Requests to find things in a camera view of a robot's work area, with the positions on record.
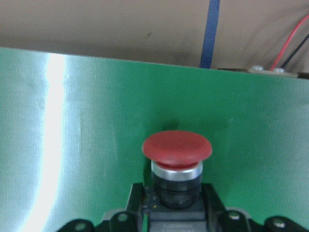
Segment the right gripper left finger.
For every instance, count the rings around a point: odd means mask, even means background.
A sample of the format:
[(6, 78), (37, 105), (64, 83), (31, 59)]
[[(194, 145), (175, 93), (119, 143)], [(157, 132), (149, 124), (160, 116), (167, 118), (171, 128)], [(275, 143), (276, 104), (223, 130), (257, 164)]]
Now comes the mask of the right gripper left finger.
[(135, 215), (141, 214), (143, 198), (144, 198), (143, 183), (134, 183), (130, 190), (126, 210)]

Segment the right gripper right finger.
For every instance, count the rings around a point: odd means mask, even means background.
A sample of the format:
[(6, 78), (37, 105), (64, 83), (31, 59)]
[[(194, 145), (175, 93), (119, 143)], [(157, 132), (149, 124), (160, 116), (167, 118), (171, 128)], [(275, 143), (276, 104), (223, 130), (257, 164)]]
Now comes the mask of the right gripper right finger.
[(219, 215), (225, 211), (225, 206), (212, 184), (201, 185), (201, 197), (208, 215)]

